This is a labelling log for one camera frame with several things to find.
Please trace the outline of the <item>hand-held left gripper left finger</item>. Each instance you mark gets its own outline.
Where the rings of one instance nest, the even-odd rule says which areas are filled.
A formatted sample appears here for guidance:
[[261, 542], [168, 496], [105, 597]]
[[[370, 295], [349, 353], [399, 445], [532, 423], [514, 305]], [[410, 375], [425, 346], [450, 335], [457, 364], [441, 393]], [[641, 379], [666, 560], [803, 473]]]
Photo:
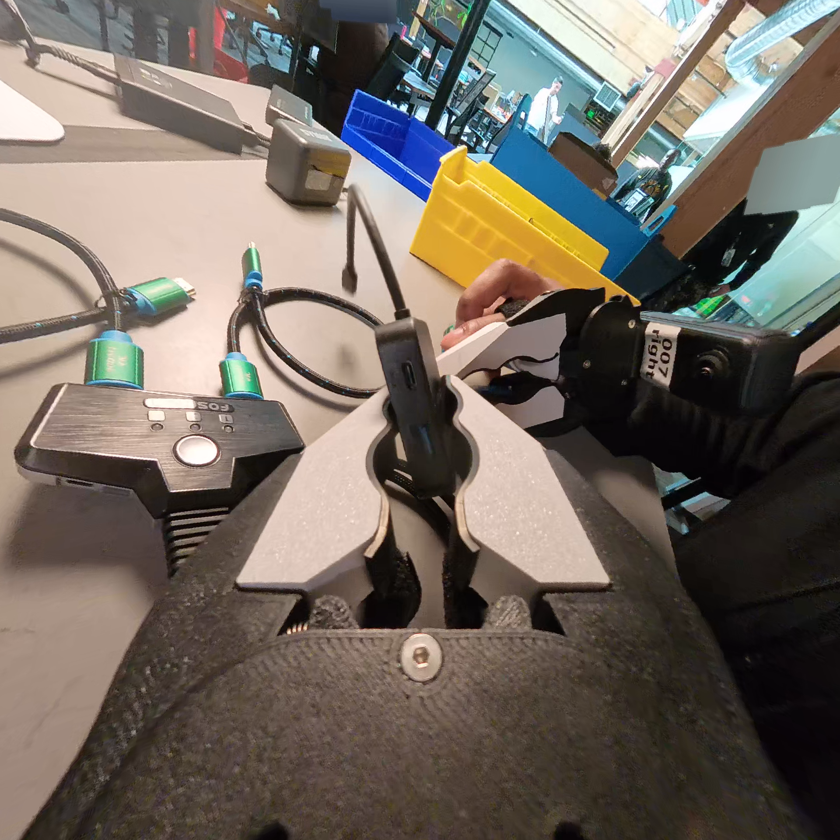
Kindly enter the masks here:
[[378, 391], [302, 452], [236, 579], [247, 591], [343, 599], [357, 613], [373, 591], [365, 552], [382, 544], [390, 504], [371, 451], [390, 426]]

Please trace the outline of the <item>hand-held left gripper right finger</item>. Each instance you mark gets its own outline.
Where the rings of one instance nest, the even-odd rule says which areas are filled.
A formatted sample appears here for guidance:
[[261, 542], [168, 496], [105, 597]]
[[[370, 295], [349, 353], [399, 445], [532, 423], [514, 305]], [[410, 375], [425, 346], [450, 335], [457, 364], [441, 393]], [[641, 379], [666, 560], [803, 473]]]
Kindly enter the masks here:
[[446, 624], [481, 624], [501, 597], [607, 592], [612, 581], [553, 453], [454, 375], [442, 380], [453, 518], [443, 561]]

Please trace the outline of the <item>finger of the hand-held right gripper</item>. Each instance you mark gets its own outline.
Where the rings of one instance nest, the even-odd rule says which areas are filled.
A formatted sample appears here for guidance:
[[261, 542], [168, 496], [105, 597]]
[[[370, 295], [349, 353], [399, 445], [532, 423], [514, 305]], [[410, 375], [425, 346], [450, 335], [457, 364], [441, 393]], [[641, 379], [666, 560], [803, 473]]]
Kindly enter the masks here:
[[516, 371], [499, 374], [490, 383], [505, 382], [514, 387], [527, 389], [531, 398], [518, 405], [493, 405], [496, 409], [523, 429], [551, 424], [563, 418], [566, 377], [557, 374], [535, 374], [530, 371]]
[[493, 322], [441, 353], [438, 371], [464, 377], [507, 367], [556, 382], [564, 342], [575, 338], [601, 305], [601, 288], [546, 292], [504, 322]]

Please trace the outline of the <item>yellow storage bin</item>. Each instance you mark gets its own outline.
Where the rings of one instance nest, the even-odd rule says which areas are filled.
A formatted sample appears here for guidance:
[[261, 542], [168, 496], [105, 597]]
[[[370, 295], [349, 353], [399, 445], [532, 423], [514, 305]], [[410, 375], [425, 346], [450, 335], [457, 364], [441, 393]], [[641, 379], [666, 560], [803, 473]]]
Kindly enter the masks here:
[[440, 160], [409, 253], [467, 288], [510, 259], [565, 288], [639, 298], [603, 276], [607, 249], [489, 162], [458, 146]]

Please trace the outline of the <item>black hdmi switch box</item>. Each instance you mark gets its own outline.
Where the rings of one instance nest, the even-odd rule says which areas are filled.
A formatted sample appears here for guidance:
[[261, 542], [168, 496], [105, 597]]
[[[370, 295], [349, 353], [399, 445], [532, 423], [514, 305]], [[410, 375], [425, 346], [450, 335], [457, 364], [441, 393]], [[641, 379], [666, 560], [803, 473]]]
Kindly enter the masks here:
[[304, 448], [279, 402], [64, 383], [49, 390], [14, 457], [31, 480], [137, 497], [163, 523], [173, 576]]

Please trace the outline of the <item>blue storage bin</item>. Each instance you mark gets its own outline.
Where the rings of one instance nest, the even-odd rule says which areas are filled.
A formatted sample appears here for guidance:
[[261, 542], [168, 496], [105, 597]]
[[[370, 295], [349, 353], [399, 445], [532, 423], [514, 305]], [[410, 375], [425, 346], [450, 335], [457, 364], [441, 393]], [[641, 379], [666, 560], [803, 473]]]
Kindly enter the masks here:
[[340, 138], [423, 201], [441, 158], [455, 148], [424, 122], [361, 89], [353, 94]]

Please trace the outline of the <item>person's right forearm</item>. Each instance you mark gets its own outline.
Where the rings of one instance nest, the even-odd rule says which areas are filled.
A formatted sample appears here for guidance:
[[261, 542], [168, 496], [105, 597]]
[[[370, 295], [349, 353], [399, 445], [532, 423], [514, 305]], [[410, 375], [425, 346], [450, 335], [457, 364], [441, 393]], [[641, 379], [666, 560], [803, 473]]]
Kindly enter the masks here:
[[767, 416], [713, 412], [652, 385], [637, 388], [625, 417], [588, 430], [614, 456], [700, 479], [734, 499], [761, 485], [838, 501], [839, 373], [797, 376]]

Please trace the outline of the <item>person's right hand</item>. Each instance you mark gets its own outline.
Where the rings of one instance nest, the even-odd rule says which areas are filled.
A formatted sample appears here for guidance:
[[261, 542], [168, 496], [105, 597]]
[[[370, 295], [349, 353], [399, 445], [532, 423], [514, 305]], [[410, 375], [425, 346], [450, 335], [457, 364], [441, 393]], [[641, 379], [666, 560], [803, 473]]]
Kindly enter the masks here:
[[447, 351], [467, 340], [487, 325], [504, 322], [498, 311], [506, 300], [530, 301], [563, 286], [510, 259], [499, 259], [485, 269], [460, 295], [455, 310], [455, 326], [440, 342]]

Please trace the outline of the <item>large dark blue bin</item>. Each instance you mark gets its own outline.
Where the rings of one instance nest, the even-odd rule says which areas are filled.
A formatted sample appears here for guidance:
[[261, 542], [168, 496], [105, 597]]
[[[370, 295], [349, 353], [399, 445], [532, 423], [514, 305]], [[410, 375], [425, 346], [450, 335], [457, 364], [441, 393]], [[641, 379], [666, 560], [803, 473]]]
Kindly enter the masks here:
[[673, 211], [666, 211], [648, 231], [611, 198], [599, 197], [529, 132], [511, 129], [491, 163], [606, 247], [603, 276], [626, 280], [626, 290], [636, 297], [653, 294], [685, 268], [663, 245], [659, 233]]

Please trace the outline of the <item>person's black clothing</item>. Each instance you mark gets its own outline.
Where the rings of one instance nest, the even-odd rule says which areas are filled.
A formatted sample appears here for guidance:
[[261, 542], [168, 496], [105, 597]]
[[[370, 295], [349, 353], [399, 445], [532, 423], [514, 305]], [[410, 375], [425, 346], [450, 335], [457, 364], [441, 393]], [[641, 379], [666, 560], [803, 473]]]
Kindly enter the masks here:
[[838, 485], [750, 492], [674, 543], [814, 838], [838, 838], [838, 513]]

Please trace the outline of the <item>small grey charger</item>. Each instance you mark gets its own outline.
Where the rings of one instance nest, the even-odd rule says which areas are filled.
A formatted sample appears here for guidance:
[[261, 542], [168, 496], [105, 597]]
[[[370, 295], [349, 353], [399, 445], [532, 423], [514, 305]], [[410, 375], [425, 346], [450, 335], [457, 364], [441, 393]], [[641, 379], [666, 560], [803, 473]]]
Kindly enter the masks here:
[[265, 122], [273, 126], [281, 119], [305, 128], [314, 125], [312, 105], [289, 90], [274, 85], [266, 105]]

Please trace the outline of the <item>black power adapter brick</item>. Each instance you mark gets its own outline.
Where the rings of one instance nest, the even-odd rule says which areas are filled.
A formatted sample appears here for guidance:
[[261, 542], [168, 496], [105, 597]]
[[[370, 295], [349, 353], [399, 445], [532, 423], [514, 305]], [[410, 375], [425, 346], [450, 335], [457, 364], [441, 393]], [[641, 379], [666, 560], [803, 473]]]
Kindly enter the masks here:
[[197, 141], [216, 151], [241, 154], [243, 149], [268, 149], [270, 138], [243, 122], [226, 99], [137, 59], [115, 56], [110, 70], [66, 49], [24, 38], [27, 63], [37, 67], [52, 56], [111, 83], [123, 115], [155, 128]]

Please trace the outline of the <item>silver ventilation duct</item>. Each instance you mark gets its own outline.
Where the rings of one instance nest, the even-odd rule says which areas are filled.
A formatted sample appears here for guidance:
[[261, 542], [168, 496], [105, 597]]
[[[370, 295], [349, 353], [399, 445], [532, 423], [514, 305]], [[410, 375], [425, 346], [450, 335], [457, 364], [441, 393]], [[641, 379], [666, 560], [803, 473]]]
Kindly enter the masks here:
[[814, 22], [834, 14], [838, 1], [790, 1], [766, 17], [760, 24], [736, 38], [725, 53], [728, 73], [736, 75], [736, 68], [746, 65], [766, 49], [792, 37]]

